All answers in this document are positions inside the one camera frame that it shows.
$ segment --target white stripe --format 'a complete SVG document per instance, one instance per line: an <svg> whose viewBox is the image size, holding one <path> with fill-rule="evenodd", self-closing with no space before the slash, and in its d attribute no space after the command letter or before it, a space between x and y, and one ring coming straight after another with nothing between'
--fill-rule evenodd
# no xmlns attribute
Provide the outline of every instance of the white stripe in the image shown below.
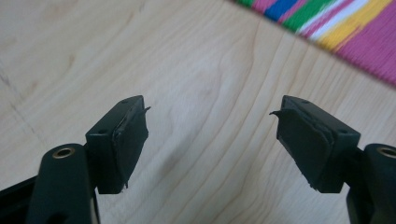
<svg viewBox="0 0 396 224"><path fill-rule="evenodd" d="M311 36L309 36L310 40L316 41L322 35L324 35L329 30L333 29L340 21L347 19L349 16L353 15L355 12L360 10L364 5L366 5L369 0L357 0L349 6L342 9L336 16L332 17L331 20L326 22L322 27L317 29Z"/></svg>
<svg viewBox="0 0 396 224"><path fill-rule="evenodd" d="M333 10L334 8L338 7L341 5L343 2L346 0L336 0L335 2L329 3L323 10L321 10L316 16L311 18L309 21L304 23L304 25L296 32L297 34L304 33L305 30L307 30L312 24L314 24L316 21L318 21L323 15L328 13L329 11Z"/></svg>

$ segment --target colorful striped mat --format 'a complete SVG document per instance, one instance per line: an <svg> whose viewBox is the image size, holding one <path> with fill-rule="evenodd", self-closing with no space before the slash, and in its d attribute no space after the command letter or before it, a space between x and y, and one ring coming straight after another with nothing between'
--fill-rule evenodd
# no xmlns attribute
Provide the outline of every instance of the colorful striped mat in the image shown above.
<svg viewBox="0 0 396 224"><path fill-rule="evenodd" d="M396 86L396 0L236 0Z"/></svg>

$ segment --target wood grain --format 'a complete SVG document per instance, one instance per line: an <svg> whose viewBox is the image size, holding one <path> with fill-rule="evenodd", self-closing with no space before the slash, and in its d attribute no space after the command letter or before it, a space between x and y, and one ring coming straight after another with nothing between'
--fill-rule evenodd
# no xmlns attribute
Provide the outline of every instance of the wood grain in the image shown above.
<svg viewBox="0 0 396 224"><path fill-rule="evenodd" d="M224 0L0 2L0 189L145 96L149 138L103 223L348 223L309 188L268 114L285 94L396 145L396 91Z"/></svg>

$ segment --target yellow stripe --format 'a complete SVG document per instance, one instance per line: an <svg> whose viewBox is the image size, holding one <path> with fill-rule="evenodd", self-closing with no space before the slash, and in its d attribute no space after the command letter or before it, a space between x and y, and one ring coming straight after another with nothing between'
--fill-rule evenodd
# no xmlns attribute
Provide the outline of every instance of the yellow stripe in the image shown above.
<svg viewBox="0 0 396 224"><path fill-rule="evenodd" d="M335 51L340 44L356 35L371 20L373 20L392 0L374 0L367 3L360 10L340 22L335 29L331 29L320 37L318 43L325 49Z"/></svg>

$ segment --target green stripe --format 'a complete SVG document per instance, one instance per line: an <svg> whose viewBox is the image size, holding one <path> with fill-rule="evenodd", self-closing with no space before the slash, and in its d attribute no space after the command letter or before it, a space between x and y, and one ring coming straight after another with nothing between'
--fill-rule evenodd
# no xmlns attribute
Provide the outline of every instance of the green stripe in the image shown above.
<svg viewBox="0 0 396 224"><path fill-rule="evenodd" d="M333 3L334 0L310 0L300 7L292 16L283 22L283 25L293 32L299 30L306 22L316 16L326 6Z"/></svg>
<svg viewBox="0 0 396 224"><path fill-rule="evenodd" d="M246 6L246 7L251 7L254 3L254 0L238 0L237 2L239 4Z"/></svg>

